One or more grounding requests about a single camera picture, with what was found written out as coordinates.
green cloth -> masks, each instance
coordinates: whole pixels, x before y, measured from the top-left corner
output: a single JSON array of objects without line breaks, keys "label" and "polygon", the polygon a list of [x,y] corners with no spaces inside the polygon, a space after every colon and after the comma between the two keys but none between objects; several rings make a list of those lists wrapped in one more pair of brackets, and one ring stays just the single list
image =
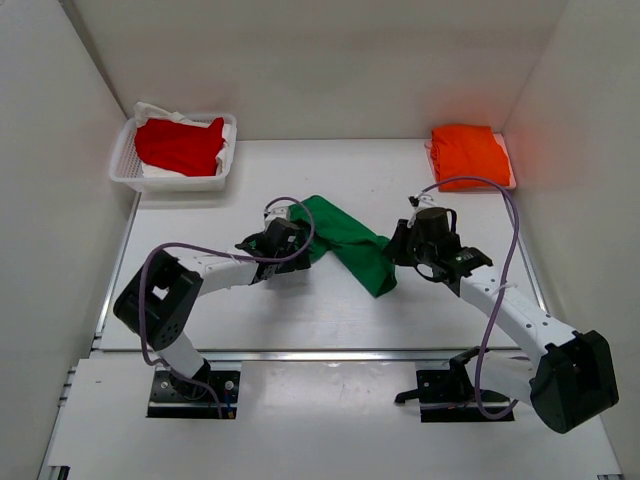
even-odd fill
[{"label": "green cloth", "polygon": [[[397,285],[395,267],[382,256],[389,239],[376,235],[353,217],[318,195],[302,202],[313,215],[316,233],[310,245],[311,262],[331,250],[375,298]],[[309,231],[308,218],[299,205],[289,207],[290,220]]]}]

purple cable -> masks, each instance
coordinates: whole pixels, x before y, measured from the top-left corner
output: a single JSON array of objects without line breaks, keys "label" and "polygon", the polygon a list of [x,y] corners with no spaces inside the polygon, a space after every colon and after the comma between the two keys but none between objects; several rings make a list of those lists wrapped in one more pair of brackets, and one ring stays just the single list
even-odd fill
[{"label": "purple cable", "polygon": [[220,405],[220,400],[218,399],[218,395],[216,394],[215,390],[209,384],[204,382],[199,382],[198,380],[193,380],[191,378],[187,378],[184,375],[182,375],[180,372],[176,372],[175,370],[173,370],[171,366],[164,361],[164,359],[158,358],[156,360],[151,360],[151,357],[149,356],[149,347],[147,346],[147,342],[146,342],[147,322],[146,322],[145,310],[144,310],[145,297],[146,297],[145,286],[147,285],[147,276],[149,274],[149,266],[151,265],[153,258],[158,254],[158,252],[160,252],[161,250],[164,250],[165,248],[186,248],[189,250],[195,250],[196,252],[208,253],[211,255],[216,255],[218,257],[232,258],[234,260],[245,261],[245,262],[284,263],[284,262],[293,260],[297,258],[299,255],[302,255],[302,252],[304,252],[307,248],[309,248],[309,245],[311,245],[311,241],[313,240],[313,236],[315,235],[315,232],[316,232],[316,225],[315,225],[315,222],[313,221],[313,216],[311,215],[311,212],[306,207],[306,205],[304,205],[302,202],[300,202],[299,200],[296,200],[293,197],[278,197],[274,200],[271,200],[264,207],[265,211],[267,211],[273,204],[281,201],[289,201],[291,203],[294,203],[300,206],[304,210],[304,213],[309,218],[309,237],[307,238],[307,241],[304,242],[304,244],[298,250],[296,250],[294,253],[292,253],[287,257],[265,258],[265,257],[252,257],[251,255],[235,255],[227,252],[221,252],[218,250],[212,250],[210,248],[199,247],[197,245],[191,245],[189,243],[168,242],[168,243],[163,243],[162,245],[158,245],[156,248],[151,250],[151,252],[147,256],[147,259],[144,261],[144,264],[142,265],[142,272],[140,273],[140,288],[138,290],[138,321],[139,321],[139,327],[140,327],[140,348],[142,350],[142,358],[144,359],[144,362],[150,367],[160,364],[164,366],[166,369],[170,370],[172,375],[178,378],[179,380],[182,380],[187,383],[191,383],[192,385],[195,385],[197,387],[204,388],[205,390],[207,390],[213,397],[214,401],[216,402],[216,408],[218,409],[219,418],[222,418],[222,407]]},{"label": "purple cable", "polygon": [[[504,267],[502,269],[502,275],[500,276],[500,286],[504,286],[507,283],[507,273],[509,272],[509,266],[511,265],[511,260],[513,259],[513,254],[516,251],[516,247],[518,246],[518,233],[520,232],[520,215],[518,214],[518,207],[516,206],[513,198],[509,194],[506,188],[502,185],[497,184],[496,182],[489,180],[488,178],[476,177],[476,176],[461,176],[461,177],[452,177],[446,180],[442,180],[440,182],[434,183],[433,185],[422,190],[422,193],[427,193],[434,188],[437,188],[441,185],[445,185],[447,183],[455,182],[457,180],[475,180],[478,182],[486,183],[487,185],[491,185],[492,187],[498,189],[502,194],[505,202],[511,207],[511,212],[513,214],[513,237],[511,239],[511,245],[509,246],[509,251],[507,252],[507,257],[504,260]],[[484,331],[484,336],[482,337],[482,343],[480,344],[480,351],[478,352],[478,361],[476,363],[476,371],[474,378],[474,395],[476,404],[478,405],[478,410],[480,413],[484,415],[489,420],[500,420],[501,418],[509,415],[518,401],[514,400],[507,406],[504,410],[498,413],[491,413],[487,411],[487,409],[482,404],[482,396],[480,390],[480,378],[482,373],[482,362],[484,361],[484,356],[487,353],[487,345],[489,344],[489,337],[491,336],[491,331],[493,330],[493,326],[496,323],[498,318],[498,313],[500,312],[500,307],[502,306],[502,301],[504,299],[506,289],[501,288],[498,292],[498,298],[496,299],[496,303],[493,306],[493,310],[491,311],[491,315],[489,315],[489,323],[487,323],[487,328]]]}]

